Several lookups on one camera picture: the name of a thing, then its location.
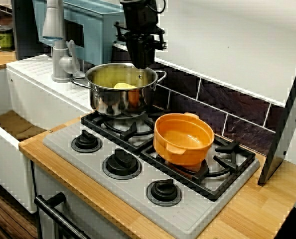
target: faucet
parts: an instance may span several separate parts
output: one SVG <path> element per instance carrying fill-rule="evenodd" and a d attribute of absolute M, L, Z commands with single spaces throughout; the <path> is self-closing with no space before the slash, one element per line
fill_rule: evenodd
<path fill-rule="evenodd" d="M 66 44 L 63 5 L 63 0 L 47 0 L 42 33 L 44 39 L 54 42 L 52 80 L 58 83 L 70 82 L 74 73 L 81 73 L 74 41 Z"/>

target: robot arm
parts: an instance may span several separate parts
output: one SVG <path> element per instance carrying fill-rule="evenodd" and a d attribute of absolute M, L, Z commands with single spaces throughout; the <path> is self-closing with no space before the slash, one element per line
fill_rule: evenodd
<path fill-rule="evenodd" d="M 166 8 L 166 1 L 163 2 L 163 9 L 157 11 L 155 0 L 120 0 L 126 25 L 115 23 L 117 39 L 126 43 L 132 63 L 138 69 L 145 69 L 154 62 L 156 49 L 166 49 L 164 30 L 157 27 L 158 14 L 163 13 Z M 159 41 L 153 35 L 159 35 Z"/>

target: jar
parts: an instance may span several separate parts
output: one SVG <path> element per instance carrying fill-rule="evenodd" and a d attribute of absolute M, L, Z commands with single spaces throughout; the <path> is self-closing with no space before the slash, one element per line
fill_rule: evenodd
<path fill-rule="evenodd" d="M 13 28 L 0 26 L 0 51 L 10 52 L 15 50 Z"/>

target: burner grate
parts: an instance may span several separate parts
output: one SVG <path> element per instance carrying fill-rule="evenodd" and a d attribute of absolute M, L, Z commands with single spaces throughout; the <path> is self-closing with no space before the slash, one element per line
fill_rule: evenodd
<path fill-rule="evenodd" d="M 228 146 L 230 142 L 215 136 L 215 140 L 213 142 L 219 146 Z M 193 191 L 199 193 L 200 195 L 206 197 L 207 199 L 215 202 L 225 191 L 226 189 L 250 166 L 250 164 L 255 160 L 255 154 L 251 153 L 248 150 L 242 148 L 236 148 L 234 152 L 231 153 L 231 166 L 234 168 L 234 164 L 236 163 L 236 153 L 246 157 L 246 160 L 238 167 L 235 167 L 235 170 L 232 170 L 231 167 L 226 167 L 225 169 L 219 172 L 211 172 L 209 173 L 209 168 L 206 163 L 206 160 L 203 160 L 201 163 L 200 170 L 198 172 L 193 172 L 191 170 L 185 169 L 184 172 L 188 174 L 192 174 L 192 178 L 190 179 L 186 175 L 178 172 L 176 168 L 183 168 L 180 166 L 170 167 L 165 163 L 165 160 L 160 157 L 159 155 L 154 158 L 151 154 L 155 153 L 155 149 L 153 146 L 143 150 L 140 154 L 140 158 L 145 162 L 149 163 L 150 165 L 154 166 L 155 168 L 159 169 L 163 173 L 167 174 L 168 176 L 176 179 L 183 185 L 187 186 L 188 188 L 192 189 Z M 215 190 L 212 191 L 207 188 L 205 185 L 201 184 L 201 182 L 206 177 L 217 177 L 221 175 L 228 174 L 228 177 L 225 181 Z"/>
<path fill-rule="evenodd" d="M 148 146 L 152 145 L 153 136 L 148 138 L 147 140 L 145 140 L 143 143 L 139 145 L 134 145 L 133 143 L 130 142 L 130 139 L 134 136 L 145 136 L 145 135 L 153 134 L 153 128 L 154 128 L 153 122 L 149 120 L 145 120 L 144 121 L 145 124 L 151 130 L 148 130 L 145 132 L 138 132 L 136 122 L 134 122 L 128 130 L 122 131 L 115 128 L 110 123 L 111 120 L 113 119 L 101 116 L 98 112 L 93 112 L 89 115 L 82 117 L 81 124 L 85 125 L 86 127 L 90 128 L 96 133 L 99 133 L 100 135 L 116 143 L 117 145 L 123 147 L 124 149 L 132 152 L 135 155 L 139 155 L 144 148 L 147 148 Z"/>

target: lemon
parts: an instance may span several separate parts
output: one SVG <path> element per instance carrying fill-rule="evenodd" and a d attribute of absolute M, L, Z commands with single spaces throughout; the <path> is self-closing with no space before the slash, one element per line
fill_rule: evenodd
<path fill-rule="evenodd" d="M 136 86 L 132 86 L 127 83 L 117 83 L 114 86 L 114 89 L 132 89 L 132 88 L 136 88 Z"/>

